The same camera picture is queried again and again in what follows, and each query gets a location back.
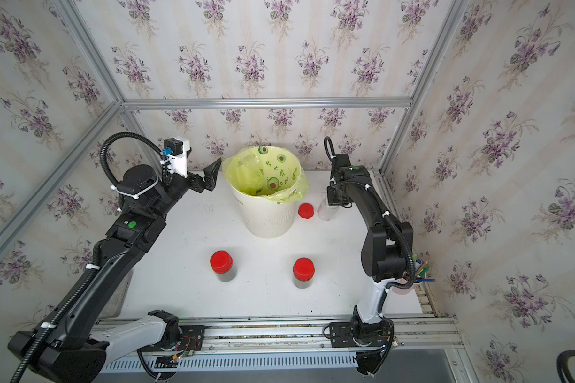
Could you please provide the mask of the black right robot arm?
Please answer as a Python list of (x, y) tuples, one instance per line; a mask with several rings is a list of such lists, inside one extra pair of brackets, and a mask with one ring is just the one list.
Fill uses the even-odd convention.
[(389, 293), (410, 290), (418, 280), (414, 231), (410, 223), (390, 212), (365, 167), (352, 164), (347, 154), (337, 153), (330, 137), (324, 138), (324, 151), (331, 175), (323, 206), (356, 207), (367, 228), (360, 259), (372, 284), (355, 306), (350, 324), (353, 338), (365, 344), (390, 332), (390, 320), (383, 315)]

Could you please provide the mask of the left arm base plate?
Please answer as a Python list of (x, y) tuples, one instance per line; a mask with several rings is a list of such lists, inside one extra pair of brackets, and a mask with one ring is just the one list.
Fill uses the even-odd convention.
[(207, 327), (204, 325), (180, 325), (179, 338), (167, 346), (151, 345), (142, 348), (144, 353), (164, 352), (170, 354), (193, 354), (202, 350)]

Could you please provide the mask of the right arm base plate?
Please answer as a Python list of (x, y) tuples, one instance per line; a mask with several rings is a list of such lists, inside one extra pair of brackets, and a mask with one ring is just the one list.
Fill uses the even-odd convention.
[(354, 347), (380, 347), (387, 342), (392, 325), (387, 322), (352, 324), (331, 322), (323, 330), (333, 349)]

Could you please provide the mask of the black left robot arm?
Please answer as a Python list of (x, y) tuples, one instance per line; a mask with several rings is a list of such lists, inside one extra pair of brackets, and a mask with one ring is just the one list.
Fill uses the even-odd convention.
[[(118, 180), (107, 160), (111, 145), (121, 139), (139, 140), (159, 157), (161, 171), (135, 165)], [(92, 329), (100, 313), (134, 266), (151, 250), (166, 227), (170, 210), (188, 191), (212, 191), (222, 164), (216, 160), (199, 176), (187, 169), (191, 148), (187, 140), (171, 137), (158, 148), (134, 132), (118, 132), (103, 143), (99, 164), (118, 193), (121, 214), (92, 248), (83, 275), (65, 298), (31, 331), (19, 331), (8, 349), (19, 359), (12, 382), (27, 370), (53, 382), (91, 382), (112, 361), (147, 346), (177, 349), (183, 334), (179, 319), (163, 310), (150, 311), (107, 335)]]

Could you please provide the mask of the red jar lid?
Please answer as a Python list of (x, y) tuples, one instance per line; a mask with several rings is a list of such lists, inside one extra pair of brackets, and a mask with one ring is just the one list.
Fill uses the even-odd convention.
[(309, 220), (315, 215), (315, 208), (309, 203), (300, 204), (298, 215), (305, 220)]

